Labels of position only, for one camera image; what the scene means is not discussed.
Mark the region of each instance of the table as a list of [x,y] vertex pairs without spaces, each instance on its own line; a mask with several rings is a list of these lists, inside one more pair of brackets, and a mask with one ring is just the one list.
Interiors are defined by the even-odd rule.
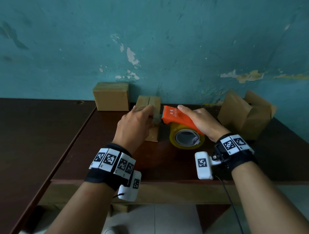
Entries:
[[[191,109],[201,107],[188,106]],[[208,106],[206,109],[217,116],[220,107]],[[125,113],[96,111],[92,115],[52,178],[52,184],[40,201],[41,204],[65,204],[69,200],[83,182],[88,166],[98,150],[112,141],[117,122]],[[142,173],[135,203],[228,204],[228,198],[218,180],[201,181],[196,173],[194,153],[212,153],[214,143],[206,139],[200,148],[181,150],[169,142],[168,135],[168,126],[162,125],[159,142],[145,141],[133,155],[136,159],[134,169]],[[259,166],[276,184],[308,184],[309,144],[280,121],[272,119],[259,139],[251,145]],[[218,167],[213,168],[213,173],[225,181],[232,200],[239,202],[231,174]],[[113,202],[126,203],[117,198]]]
[[0,98],[0,230],[18,233],[50,184],[93,101]]

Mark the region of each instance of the person's left hand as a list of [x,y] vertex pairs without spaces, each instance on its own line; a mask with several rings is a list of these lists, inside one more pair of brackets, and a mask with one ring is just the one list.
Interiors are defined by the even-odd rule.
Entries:
[[131,154],[143,143],[149,135],[151,120],[154,115],[153,105],[136,110],[136,106],[124,115],[117,124],[117,130],[112,143],[122,146]]

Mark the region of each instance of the wrist strap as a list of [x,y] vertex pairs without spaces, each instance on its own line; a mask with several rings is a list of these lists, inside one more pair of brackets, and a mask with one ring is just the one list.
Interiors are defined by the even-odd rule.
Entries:
[[253,161],[258,163],[254,157],[253,149],[240,135],[228,133],[222,136],[215,145],[215,156],[219,157],[230,171],[237,166]]
[[123,147],[109,143],[102,148],[91,163],[85,181],[106,183],[113,190],[127,185],[134,169],[135,160]]

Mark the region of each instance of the orange tape dispenser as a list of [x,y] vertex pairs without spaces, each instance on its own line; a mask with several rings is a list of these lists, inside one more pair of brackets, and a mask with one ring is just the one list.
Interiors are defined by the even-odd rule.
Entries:
[[177,148],[195,149],[204,143],[205,135],[177,108],[163,106],[162,120],[171,123],[170,141]]

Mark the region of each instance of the black cable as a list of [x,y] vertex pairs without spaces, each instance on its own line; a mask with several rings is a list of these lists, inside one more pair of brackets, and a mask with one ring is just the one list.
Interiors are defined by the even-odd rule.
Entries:
[[117,194],[116,196],[113,196],[113,198],[121,196],[121,195],[124,195],[124,193]]
[[216,175],[214,175],[214,177],[217,177],[218,180],[220,180],[220,182],[222,183],[223,188],[224,188],[224,190],[226,191],[226,194],[227,194],[227,196],[228,196],[228,198],[229,198],[229,200],[230,200],[230,203],[231,203],[231,205],[232,205],[232,207],[233,207],[233,210],[234,210],[234,213],[235,213],[235,215],[236,215],[237,222],[238,222],[238,225],[239,225],[239,228],[240,228],[240,232],[241,232],[241,234],[243,234],[243,228],[241,227],[240,220],[239,220],[239,218],[238,218],[238,215],[237,215],[237,212],[236,212],[236,210],[235,210],[234,204],[233,204],[233,202],[232,202],[232,199],[231,199],[231,197],[230,197],[230,195],[229,195],[229,193],[228,193],[228,191],[227,191],[227,189],[226,189],[226,187],[225,187],[223,181],[222,181],[218,176],[216,176]]

